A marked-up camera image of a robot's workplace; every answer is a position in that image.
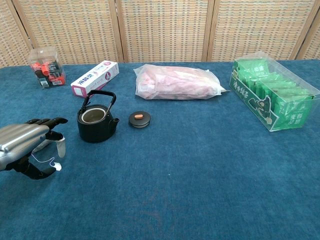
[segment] blue felt surface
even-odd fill
[[[319,60],[281,63],[320,89]],[[96,144],[79,137],[84,99],[70,87],[93,65],[66,65],[67,85],[44,90],[28,66],[0,69],[0,127],[69,119],[55,128],[65,158],[54,145],[37,154],[55,156],[60,172],[38,181],[0,172],[1,240],[320,239],[320,109],[303,128],[269,132],[232,91],[208,100],[135,96],[141,65],[119,64],[104,87],[117,95],[111,113],[120,122]],[[159,65],[209,69],[230,89],[231,62]],[[147,128],[128,125],[139,110],[151,114]]]

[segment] robotic hand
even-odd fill
[[[52,131],[58,124],[68,120],[62,117],[54,119],[32,119],[23,124],[12,124],[0,128],[0,171],[14,169],[31,179],[44,179],[56,170],[61,169],[59,163],[40,171],[29,163],[29,156],[36,149],[44,148],[52,141],[56,142],[58,155],[63,158],[66,153],[65,138],[60,132]]]

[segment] clear plastic box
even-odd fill
[[[264,52],[237,58],[230,87],[270,131],[301,128],[320,91]]]
[[[44,89],[66,84],[66,74],[54,46],[32,49],[28,63]]]

